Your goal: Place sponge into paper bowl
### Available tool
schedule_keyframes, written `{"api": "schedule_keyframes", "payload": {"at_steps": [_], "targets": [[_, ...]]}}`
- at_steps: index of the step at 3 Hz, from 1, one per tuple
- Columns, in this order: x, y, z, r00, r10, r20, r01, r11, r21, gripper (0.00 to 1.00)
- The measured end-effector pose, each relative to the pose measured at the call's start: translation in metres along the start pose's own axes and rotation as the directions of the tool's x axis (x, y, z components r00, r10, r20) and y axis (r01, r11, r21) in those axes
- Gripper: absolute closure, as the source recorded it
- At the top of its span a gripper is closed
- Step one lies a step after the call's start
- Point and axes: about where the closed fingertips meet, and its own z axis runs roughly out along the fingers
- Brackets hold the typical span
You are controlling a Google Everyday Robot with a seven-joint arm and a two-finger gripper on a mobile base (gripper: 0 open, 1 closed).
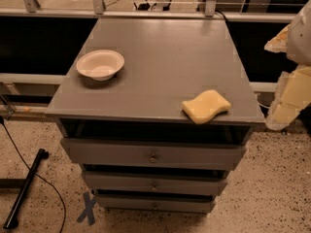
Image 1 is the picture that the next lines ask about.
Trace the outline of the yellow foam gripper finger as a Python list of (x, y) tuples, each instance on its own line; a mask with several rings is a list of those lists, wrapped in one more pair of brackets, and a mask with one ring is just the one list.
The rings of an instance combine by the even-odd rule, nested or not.
[(274, 53), (286, 52), (289, 28), (289, 25), (284, 27), (275, 37), (265, 44), (264, 49)]
[(271, 130), (282, 130), (289, 126), (310, 104), (311, 67), (298, 65), (291, 73), (282, 72), (265, 125)]

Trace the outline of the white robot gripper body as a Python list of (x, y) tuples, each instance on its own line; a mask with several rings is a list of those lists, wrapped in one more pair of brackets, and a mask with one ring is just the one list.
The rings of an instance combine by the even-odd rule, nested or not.
[(294, 17), (288, 31), (287, 58), (311, 65), (311, 0)]

